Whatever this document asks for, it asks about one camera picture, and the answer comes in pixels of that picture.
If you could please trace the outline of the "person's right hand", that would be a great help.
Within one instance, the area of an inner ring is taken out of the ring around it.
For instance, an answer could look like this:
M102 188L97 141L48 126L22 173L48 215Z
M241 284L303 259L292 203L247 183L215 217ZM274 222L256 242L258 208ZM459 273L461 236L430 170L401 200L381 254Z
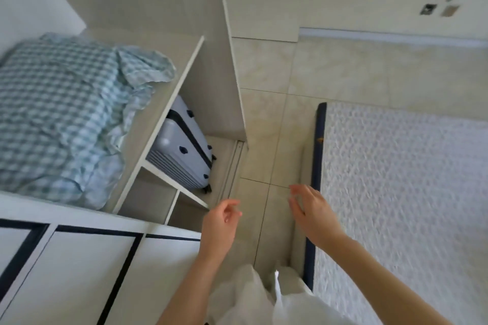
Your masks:
M295 222L315 246L329 252L340 242L346 241L348 236L320 192L318 192L317 205L316 219L295 219Z

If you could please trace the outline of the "person's left hand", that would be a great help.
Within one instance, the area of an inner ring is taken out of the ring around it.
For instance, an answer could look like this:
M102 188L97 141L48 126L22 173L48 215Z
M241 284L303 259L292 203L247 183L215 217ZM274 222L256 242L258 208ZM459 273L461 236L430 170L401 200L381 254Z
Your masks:
M235 239L238 223L224 223L218 215L218 205L204 217L201 232L199 257L219 266Z

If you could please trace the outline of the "person's left forearm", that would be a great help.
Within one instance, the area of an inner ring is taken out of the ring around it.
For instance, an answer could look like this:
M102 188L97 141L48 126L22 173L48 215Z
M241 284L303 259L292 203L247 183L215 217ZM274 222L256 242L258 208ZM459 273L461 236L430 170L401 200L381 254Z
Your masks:
M226 254L215 249L198 253L156 325L205 324L211 287Z

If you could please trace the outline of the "person's right forearm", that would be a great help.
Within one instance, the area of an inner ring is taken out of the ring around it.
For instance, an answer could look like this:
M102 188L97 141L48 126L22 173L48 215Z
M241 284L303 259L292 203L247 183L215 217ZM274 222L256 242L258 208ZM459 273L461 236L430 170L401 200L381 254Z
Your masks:
M350 277L383 325L453 325L345 234L315 245Z

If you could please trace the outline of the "white sliding door track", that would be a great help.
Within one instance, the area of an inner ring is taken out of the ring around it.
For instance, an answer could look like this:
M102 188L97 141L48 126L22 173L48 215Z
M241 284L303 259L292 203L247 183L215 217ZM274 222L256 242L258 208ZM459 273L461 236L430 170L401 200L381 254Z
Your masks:
M222 178L223 184L219 192L218 201L231 199L235 196L241 178L241 169L246 163L248 143L231 141L231 145L228 148L228 155L225 158L226 167Z

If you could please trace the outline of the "light blue suitcase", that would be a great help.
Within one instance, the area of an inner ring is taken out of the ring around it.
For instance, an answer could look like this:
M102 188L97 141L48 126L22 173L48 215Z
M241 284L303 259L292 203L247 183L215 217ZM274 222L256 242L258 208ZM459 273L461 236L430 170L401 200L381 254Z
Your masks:
M210 174L216 156L193 111L177 95L146 160L186 189L211 193Z

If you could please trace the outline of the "white mattress with navy edge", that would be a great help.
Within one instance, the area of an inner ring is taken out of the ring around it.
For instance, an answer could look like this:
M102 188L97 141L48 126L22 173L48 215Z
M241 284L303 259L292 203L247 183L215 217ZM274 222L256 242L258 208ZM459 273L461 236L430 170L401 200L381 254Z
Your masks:
M488 325L488 122L323 102L302 179L455 325Z

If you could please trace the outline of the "person's white shirt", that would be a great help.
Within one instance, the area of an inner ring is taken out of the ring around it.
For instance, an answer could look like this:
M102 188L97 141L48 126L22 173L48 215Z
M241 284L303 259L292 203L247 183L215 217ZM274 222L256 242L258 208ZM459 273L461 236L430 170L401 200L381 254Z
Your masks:
M209 298L205 325L355 325L315 296L291 267L267 290L252 265L239 267Z

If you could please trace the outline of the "white wardrobe door black trim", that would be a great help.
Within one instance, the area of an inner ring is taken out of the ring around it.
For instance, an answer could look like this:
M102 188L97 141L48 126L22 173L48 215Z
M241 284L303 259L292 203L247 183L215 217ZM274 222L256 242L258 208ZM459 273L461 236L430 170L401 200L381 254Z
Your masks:
M0 219L0 325L156 325L200 234Z

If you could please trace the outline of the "white baseboard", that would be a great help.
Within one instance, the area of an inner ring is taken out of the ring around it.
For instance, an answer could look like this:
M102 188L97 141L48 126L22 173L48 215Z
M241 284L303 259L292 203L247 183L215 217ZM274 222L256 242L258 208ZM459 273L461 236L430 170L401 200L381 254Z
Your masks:
M435 45L459 48L488 49L488 40L325 28L301 27L299 29L299 37L318 37L359 41L375 41L392 44Z

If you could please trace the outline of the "white wardrobe with shelves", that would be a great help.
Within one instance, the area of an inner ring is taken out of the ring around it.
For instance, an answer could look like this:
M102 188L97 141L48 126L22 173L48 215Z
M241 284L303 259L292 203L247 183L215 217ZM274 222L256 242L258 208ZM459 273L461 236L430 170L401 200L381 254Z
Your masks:
M136 113L124 138L125 169L100 210L0 191L0 218L55 220L71 213L96 228L112 214L122 230L133 220L201 232L208 205L201 189L186 189L146 160L177 95L193 111L206 140L247 139L225 0L0 0L0 63L19 43L46 33L84 36L107 44L157 51L176 67L175 78L153 83L150 103Z

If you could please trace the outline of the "blue checked quilt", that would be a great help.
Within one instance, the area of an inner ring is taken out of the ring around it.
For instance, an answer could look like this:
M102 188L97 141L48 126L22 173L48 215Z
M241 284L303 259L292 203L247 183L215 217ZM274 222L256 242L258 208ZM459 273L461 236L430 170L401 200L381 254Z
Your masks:
M136 113L176 72L134 45L57 33L19 43L0 63L0 191L103 208Z

